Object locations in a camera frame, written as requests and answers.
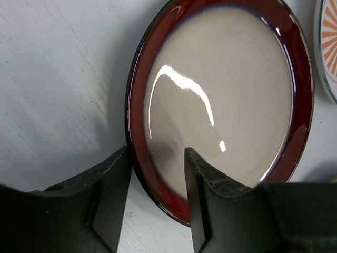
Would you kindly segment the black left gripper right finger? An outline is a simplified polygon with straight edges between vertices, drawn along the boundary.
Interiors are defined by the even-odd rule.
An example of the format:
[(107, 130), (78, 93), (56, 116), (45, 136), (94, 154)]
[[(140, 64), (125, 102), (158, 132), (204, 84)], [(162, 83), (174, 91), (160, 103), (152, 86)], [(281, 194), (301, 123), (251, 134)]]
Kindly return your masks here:
[(195, 252), (336, 252), (335, 183), (249, 188), (184, 151)]

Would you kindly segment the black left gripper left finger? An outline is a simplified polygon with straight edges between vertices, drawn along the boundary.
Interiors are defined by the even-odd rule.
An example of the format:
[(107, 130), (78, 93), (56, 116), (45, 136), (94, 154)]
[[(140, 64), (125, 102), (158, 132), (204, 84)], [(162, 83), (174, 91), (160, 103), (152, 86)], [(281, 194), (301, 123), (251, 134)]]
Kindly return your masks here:
[(43, 191), (1, 185), (1, 252), (116, 252), (131, 171), (122, 147)]

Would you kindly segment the red rimmed beige plate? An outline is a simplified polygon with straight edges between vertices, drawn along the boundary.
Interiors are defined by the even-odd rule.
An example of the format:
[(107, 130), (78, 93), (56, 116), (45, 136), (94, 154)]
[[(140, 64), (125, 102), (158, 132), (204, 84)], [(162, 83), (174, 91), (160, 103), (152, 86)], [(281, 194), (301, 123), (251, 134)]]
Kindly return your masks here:
[(238, 182), (287, 182), (308, 139), (313, 74), (284, 1), (169, 1), (132, 63), (126, 136), (145, 191), (188, 226), (184, 150)]

